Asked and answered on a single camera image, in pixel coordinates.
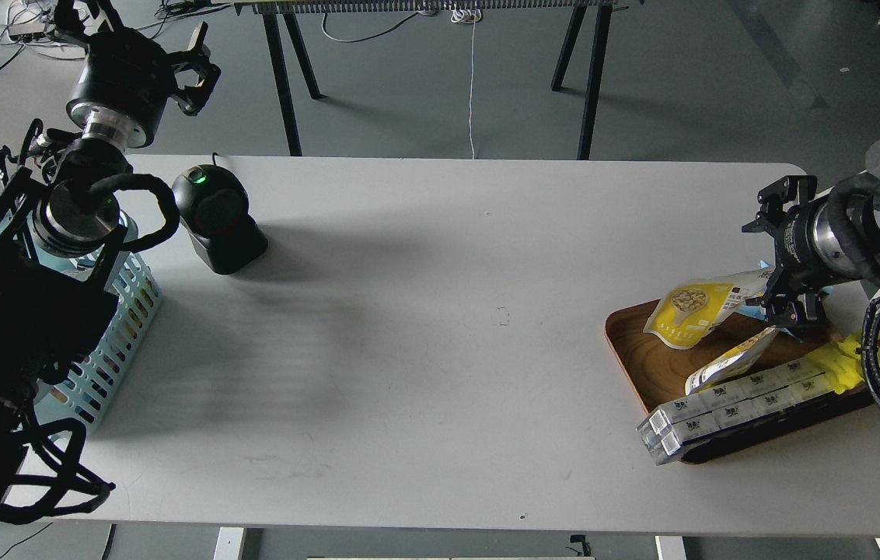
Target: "white cable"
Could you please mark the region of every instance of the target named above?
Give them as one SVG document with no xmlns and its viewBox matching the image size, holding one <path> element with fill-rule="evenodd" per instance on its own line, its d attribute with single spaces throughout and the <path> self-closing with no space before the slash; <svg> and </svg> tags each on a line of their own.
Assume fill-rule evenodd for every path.
<svg viewBox="0 0 880 560">
<path fill-rule="evenodd" d="M 475 100 L 475 30 L 478 29 L 477 25 L 471 26 L 471 82 L 468 85 L 468 142 L 471 142 L 471 159 L 478 159 L 478 155 L 475 153 L 475 130 L 473 127 L 474 121 L 474 100 Z"/>
<path fill-rule="evenodd" d="M 474 25 L 482 21 L 482 11 L 479 9 L 462 10 L 455 8 L 450 11 L 450 22 L 462 25 Z"/>
</svg>

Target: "table leg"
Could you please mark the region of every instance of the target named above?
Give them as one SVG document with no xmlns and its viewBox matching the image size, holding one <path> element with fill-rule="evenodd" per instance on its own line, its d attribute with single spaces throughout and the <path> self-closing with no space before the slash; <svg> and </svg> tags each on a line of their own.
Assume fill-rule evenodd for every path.
<svg viewBox="0 0 880 560">
<path fill-rule="evenodd" d="M 612 4 L 597 8 L 595 35 L 592 36 L 592 60 L 588 63 L 588 85 L 585 87 L 585 114 L 581 118 L 581 137 L 578 139 L 578 159 L 588 159 L 592 150 L 592 130 L 595 111 L 599 109 L 599 86 L 602 84 L 602 64 L 606 59 L 609 22 L 613 17 Z"/>
<path fill-rule="evenodd" d="M 554 77 L 550 81 L 551 92 L 561 91 L 561 82 L 564 81 L 564 73 L 567 72 L 567 63 L 571 61 L 571 52 L 574 51 L 574 42 L 578 39 L 578 30 L 581 28 L 581 22 L 585 19 L 585 10 L 585 6 L 575 6 L 571 10 L 571 20 L 568 21 L 567 34 L 564 35 L 561 53 L 557 56 L 557 67 L 554 68 Z"/>
<path fill-rule="evenodd" d="M 288 86 L 288 70 L 285 68 L 285 50 L 281 47 L 281 35 L 278 32 L 278 18 L 274 14 L 263 14 L 262 17 L 267 47 L 271 53 L 274 85 L 278 89 L 278 102 L 281 104 L 281 118 L 285 121 L 288 153 L 291 156 L 301 156 L 302 143 L 299 142 L 299 125 L 295 123 L 295 106 L 292 105 L 292 90 Z"/>
<path fill-rule="evenodd" d="M 302 77 L 306 79 L 306 88 L 309 88 L 309 96 L 318 100 L 323 98 L 323 94 L 319 91 L 319 85 L 316 84 L 316 74 L 313 73 L 313 65 L 309 61 L 309 51 L 306 50 L 306 44 L 302 41 L 302 31 L 299 30 L 299 21 L 295 18 L 295 14 L 282 14 L 285 18 L 285 27 L 288 28 L 288 38 L 292 40 L 292 46 L 295 47 L 295 56 L 299 57 L 299 66 L 302 67 Z"/>
<path fill-rule="evenodd" d="M 686 547 L 681 537 L 654 537 L 658 560 L 686 560 Z"/>
</svg>

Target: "robotic arm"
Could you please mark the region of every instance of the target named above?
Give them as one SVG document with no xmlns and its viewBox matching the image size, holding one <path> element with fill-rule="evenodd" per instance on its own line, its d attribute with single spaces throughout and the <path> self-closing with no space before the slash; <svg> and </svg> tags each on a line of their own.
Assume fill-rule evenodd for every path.
<svg viewBox="0 0 880 560">
<path fill-rule="evenodd" d="M 0 150 L 0 520 L 11 523 L 89 513 L 113 488 L 80 464 L 84 425 L 73 418 L 38 425 L 33 401 L 40 380 L 62 382 L 72 362 L 98 345 L 117 308 L 117 297 L 107 291 L 117 262 L 177 230 L 180 213 L 169 185 L 133 174 L 124 152 L 153 142 L 167 99 L 197 114 L 219 76 L 203 44 L 204 23 L 186 51 L 166 53 L 124 27 L 110 0 L 86 3 L 89 13 L 103 17 L 98 31 L 87 35 L 73 0 L 59 0 L 49 33 L 87 52 L 67 105 L 81 131 L 44 130 L 37 118 L 17 155 L 7 146 Z M 176 74 L 184 71 L 194 71 L 198 83 L 180 88 Z M 26 166 L 30 157 L 41 166 L 41 180 Z M 12 173 L 7 163 L 16 164 Z M 133 190 L 155 195 L 164 226 L 131 239 L 113 193 Z M 94 267 L 82 279 L 66 276 L 39 262 L 37 246 L 64 258 L 96 254 Z M 49 436 L 64 432 L 70 437 L 61 450 Z M 17 474 L 27 446 L 53 476 Z M 7 506 L 2 501 L 13 485 L 47 490 L 31 506 Z M 59 506 L 67 492 L 89 499 Z"/>
<path fill-rule="evenodd" d="M 880 142 L 867 160 L 865 173 L 838 182 L 819 198 L 810 175 L 782 177 L 757 195 L 760 210 L 742 231 L 774 238 L 773 276 L 763 296 L 751 302 L 761 305 L 768 324 L 823 324 L 821 291 L 833 284 L 863 280 L 880 289 Z M 866 383 L 880 407 L 878 326 L 880 298 L 867 309 L 862 338 Z"/>
</svg>

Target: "bag of nuts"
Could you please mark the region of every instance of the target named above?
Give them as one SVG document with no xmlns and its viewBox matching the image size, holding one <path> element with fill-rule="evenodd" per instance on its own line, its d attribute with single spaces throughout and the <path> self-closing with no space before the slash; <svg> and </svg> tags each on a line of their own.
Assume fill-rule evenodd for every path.
<svg viewBox="0 0 880 560">
<path fill-rule="evenodd" d="M 761 268 L 709 280 L 689 280 L 661 298 L 644 326 L 676 350 L 688 350 L 713 332 L 746 299 L 759 296 L 771 276 Z"/>
</svg>

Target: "food package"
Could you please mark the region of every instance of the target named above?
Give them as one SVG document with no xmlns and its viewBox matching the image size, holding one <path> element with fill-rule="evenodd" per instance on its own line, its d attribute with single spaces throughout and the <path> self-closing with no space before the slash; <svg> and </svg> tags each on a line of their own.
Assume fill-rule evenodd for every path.
<svg viewBox="0 0 880 560">
<path fill-rule="evenodd" d="M 724 322 L 748 298 L 759 296 L 771 277 L 761 268 L 709 280 L 691 280 L 661 298 L 644 326 L 671 348 L 688 350 Z"/>
<path fill-rule="evenodd" d="M 775 334 L 779 333 L 776 327 L 768 327 L 753 337 L 743 341 L 738 346 L 720 354 L 713 362 L 697 369 L 693 375 L 686 379 L 686 394 L 702 389 L 702 387 L 716 385 L 722 380 L 729 380 L 741 375 L 757 362 L 775 340 Z"/>
</svg>

